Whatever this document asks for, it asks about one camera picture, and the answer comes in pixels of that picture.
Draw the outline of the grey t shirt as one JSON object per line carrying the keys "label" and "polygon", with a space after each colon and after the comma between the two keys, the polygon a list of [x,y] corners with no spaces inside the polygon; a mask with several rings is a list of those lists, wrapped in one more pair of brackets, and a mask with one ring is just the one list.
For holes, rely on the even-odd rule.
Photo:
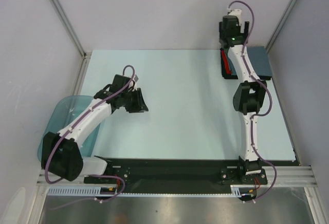
{"label": "grey t shirt", "polygon": [[269,81],[272,78],[268,54],[265,47],[247,47],[247,53],[252,67],[261,80]]}

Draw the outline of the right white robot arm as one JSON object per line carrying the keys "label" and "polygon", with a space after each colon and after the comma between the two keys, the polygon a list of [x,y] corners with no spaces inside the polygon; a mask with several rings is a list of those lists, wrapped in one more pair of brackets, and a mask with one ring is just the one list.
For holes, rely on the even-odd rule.
{"label": "right white robot arm", "polygon": [[264,103],[266,82],[260,81],[249,59],[245,42],[249,23],[242,27],[241,10],[236,9],[223,16],[219,23],[222,76],[240,81],[232,98],[239,113],[242,132],[241,154],[233,178],[242,184],[256,183],[262,173],[258,155],[257,114]]}

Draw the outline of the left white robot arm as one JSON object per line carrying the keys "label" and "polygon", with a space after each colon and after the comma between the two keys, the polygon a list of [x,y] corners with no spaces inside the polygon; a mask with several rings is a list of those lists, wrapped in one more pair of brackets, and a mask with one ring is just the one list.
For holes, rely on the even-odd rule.
{"label": "left white robot arm", "polygon": [[81,148],[87,137],[114,111],[125,108],[128,113],[143,113],[148,107],[141,88],[136,85],[137,77],[115,75],[112,83],[98,91],[87,108],[70,124],[56,133],[45,134],[42,143],[41,167],[46,181],[53,173],[68,181],[78,176],[96,176],[101,182],[112,180],[114,171],[100,157],[84,157]]}

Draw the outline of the red folded t shirt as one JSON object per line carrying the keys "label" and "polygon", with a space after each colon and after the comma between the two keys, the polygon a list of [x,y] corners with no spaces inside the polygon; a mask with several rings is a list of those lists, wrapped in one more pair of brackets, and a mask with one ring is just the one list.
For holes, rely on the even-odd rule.
{"label": "red folded t shirt", "polygon": [[221,54],[222,54],[222,58],[223,58],[224,66],[225,66],[225,71],[227,74],[231,74],[229,62],[228,62],[228,59],[227,59],[227,56],[226,56],[224,50],[221,51]]}

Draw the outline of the teal transparent plastic bin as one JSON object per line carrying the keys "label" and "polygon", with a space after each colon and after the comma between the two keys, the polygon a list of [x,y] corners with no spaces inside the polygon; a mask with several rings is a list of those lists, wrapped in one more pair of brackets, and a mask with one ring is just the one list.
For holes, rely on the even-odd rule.
{"label": "teal transparent plastic bin", "polygon": [[[57,133],[70,124],[75,118],[84,112],[90,105],[92,96],[68,96],[63,98],[54,108],[49,119],[43,137],[48,133]],[[100,125],[98,125],[85,139],[80,148],[83,157],[91,157],[96,144]]]}

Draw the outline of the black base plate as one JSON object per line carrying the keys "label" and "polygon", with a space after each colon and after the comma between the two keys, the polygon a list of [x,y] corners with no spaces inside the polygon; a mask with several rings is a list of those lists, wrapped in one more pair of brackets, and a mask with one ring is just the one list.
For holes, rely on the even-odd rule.
{"label": "black base plate", "polygon": [[107,158],[105,176],[86,177],[86,184],[114,184],[125,181],[125,193],[132,194],[225,194],[231,185],[267,185],[263,163],[247,163],[255,174],[245,172],[238,160],[115,159]]}

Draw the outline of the right aluminium frame post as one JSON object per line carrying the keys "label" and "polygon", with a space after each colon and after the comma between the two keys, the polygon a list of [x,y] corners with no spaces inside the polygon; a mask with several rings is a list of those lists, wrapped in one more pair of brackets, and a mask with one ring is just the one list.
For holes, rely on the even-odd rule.
{"label": "right aluminium frame post", "polygon": [[289,0],[282,16],[280,17],[280,20],[277,24],[277,26],[274,29],[274,32],[272,33],[268,43],[266,44],[266,52],[269,53],[271,48],[273,47],[274,43],[276,42],[280,32],[282,31],[284,25],[286,24],[290,14],[292,13],[294,7],[296,6],[297,2],[299,0]]}

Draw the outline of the aluminium frame post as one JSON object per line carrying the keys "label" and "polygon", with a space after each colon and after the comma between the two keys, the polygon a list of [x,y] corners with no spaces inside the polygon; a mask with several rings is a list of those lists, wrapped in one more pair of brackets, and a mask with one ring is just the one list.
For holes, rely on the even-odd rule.
{"label": "aluminium frame post", "polygon": [[276,42],[280,32],[282,31],[284,25],[286,24],[290,14],[292,13],[294,7],[296,6],[297,2],[299,0],[289,0],[282,16],[280,17],[280,20],[277,24],[277,26],[274,29],[274,32],[272,33],[268,43],[266,44],[266,52],[269,53],[271,48],[273,47],[274,43]]}
{"label": "aluminium frame post", "polygon": [[79,55],[81,57],[85,57],[86,52],[83,49],[83,46],[80,43],[78,36],[77,36],[71,22],[69,21],[69,18],[66,15],[66,12],[64,11],[64,8],[62,7],[60,1],[59,0],[49,0],[49,1],[52,4],[56,14],[58,15],[64,29],[68,33],[68,36],[70,37],[73,45],[75,46],[76,50],[79,52]]}

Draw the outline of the left aluminium frame post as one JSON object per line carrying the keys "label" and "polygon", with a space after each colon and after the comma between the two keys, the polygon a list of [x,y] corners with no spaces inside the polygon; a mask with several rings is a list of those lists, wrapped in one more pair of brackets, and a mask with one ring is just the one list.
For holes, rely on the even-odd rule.
{"label": "left aluminium frame post", "polygon": [[83,49],[83,46],[80,43],[78,36],[77,36],[71,22],[69,21],[69,18],[66,15],[66,12],[64,11],[64,8],[62,7],[60,1],[59,0],[49,0],[49,1],[52,4],[56,14],[58,15],[64,29],[68,33],[68,36],[70,37],[73,45],[75,46],[76,50],[79,52],[79,55],[81,57],[85,57],[86,52]]}

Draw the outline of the aluminium front rail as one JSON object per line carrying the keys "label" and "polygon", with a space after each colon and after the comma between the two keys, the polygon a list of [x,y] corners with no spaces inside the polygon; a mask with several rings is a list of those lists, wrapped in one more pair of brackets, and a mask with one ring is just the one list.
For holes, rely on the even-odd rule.
{"label": "aluminium front rail", "polygon": [[242,175],[235,166],[186,167],[186,166],[112,166],[108,173],[120,177],[126,185],[141,183],[201,182],[220,185],[261,185],[291,186],[314,185],[313,171],[304,166],[265,166],[260,173]]}

